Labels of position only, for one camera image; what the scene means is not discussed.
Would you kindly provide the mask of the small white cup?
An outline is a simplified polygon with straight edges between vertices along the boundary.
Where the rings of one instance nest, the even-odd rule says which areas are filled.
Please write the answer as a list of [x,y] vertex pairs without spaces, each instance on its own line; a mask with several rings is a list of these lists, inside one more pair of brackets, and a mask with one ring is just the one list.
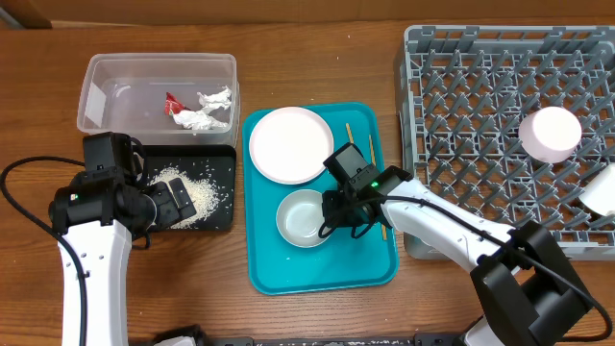
[[614,164],[603,169],[585,188],[579,196],[581,203],[601,216],[614,214]]

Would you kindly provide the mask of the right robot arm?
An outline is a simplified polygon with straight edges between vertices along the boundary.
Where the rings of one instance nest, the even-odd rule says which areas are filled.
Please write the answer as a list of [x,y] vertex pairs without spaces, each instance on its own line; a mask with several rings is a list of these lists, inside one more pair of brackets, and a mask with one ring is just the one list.
[[592,308],[588,291],[552,234],[535,221],[496,223],[435,195],[403,169],[380,171],[352,143],[325,167],[338,182],[323,197],[327,237],[363,236],[374,224],[420,238],[466,270],[483,316],[458,345],[554,345]]

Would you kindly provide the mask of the white napkin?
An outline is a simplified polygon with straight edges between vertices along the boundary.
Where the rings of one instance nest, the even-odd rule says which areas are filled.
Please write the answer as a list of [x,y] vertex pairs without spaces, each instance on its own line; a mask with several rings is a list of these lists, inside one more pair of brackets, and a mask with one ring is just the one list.
[[211,114],[214,111],[227,111],[232,103],[232,91],[225,86],[221,91],[213,94],[197,93],[201,109],[193,111],[181,111],[179,114],[170,116],[177,125],[193,131],[205,131],[223,129],[229,126],[228,122],[216,119]]

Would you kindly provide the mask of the large white plate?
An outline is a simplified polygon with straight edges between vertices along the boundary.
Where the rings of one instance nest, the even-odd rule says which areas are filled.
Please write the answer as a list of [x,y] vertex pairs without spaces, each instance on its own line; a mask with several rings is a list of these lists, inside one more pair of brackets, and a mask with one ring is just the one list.
[[301,107],[267,113],[249,138],[249,155],[255,168],[265,178],[283,185],[317,178],[333,149],[328,123],[316,112]]

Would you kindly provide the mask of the grey bowl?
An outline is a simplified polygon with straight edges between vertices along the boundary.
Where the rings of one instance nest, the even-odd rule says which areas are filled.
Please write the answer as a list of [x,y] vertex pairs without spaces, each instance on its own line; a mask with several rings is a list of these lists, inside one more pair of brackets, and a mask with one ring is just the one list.
[[321,192],[300,189],[288,194],[278,206],[276,225],[279,234],[293,246],[312,248],[327,239],[319,236],[325,218]]

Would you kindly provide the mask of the white rice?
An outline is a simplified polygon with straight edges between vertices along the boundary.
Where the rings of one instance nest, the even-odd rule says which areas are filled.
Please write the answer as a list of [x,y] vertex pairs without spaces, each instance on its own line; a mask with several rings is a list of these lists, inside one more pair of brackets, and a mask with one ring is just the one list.
[[177,163],[163,164],[150,171],[150,183],[180,178],[196,209],[196,214],[171,227],[171,230],[226,232],[234,218],[234,166],[212,161],[190,162],[186,168]]

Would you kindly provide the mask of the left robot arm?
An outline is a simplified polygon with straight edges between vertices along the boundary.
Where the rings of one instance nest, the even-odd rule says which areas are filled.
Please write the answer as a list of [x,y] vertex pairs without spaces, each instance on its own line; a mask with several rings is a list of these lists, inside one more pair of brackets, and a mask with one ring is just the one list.
[[126,345],[133,242],[195,215],[180,179],[149,184],[140,141],[107,132],[83,140],[85,169],[49,207],[63,269],[61,342]]

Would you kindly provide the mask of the red snack wrapper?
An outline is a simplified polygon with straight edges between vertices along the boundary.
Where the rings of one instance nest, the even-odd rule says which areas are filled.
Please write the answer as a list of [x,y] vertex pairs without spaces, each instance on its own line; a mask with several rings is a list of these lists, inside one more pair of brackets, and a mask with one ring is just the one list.
[[188,111],[188,107],[181,103],[173,94],[167,92],[164,112],[169,116],[173,116],[179,114],[181,111]]

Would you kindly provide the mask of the medium white bowl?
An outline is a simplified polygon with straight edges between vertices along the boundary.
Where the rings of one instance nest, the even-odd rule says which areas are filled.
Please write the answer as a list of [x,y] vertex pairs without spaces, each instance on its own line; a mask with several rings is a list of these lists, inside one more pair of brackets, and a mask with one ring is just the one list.
[[580,143],[582,128],[578,118],[560,107],[546,107],[526,116],[519,125],[522,148],[535,160],[560,163],[567,160]]

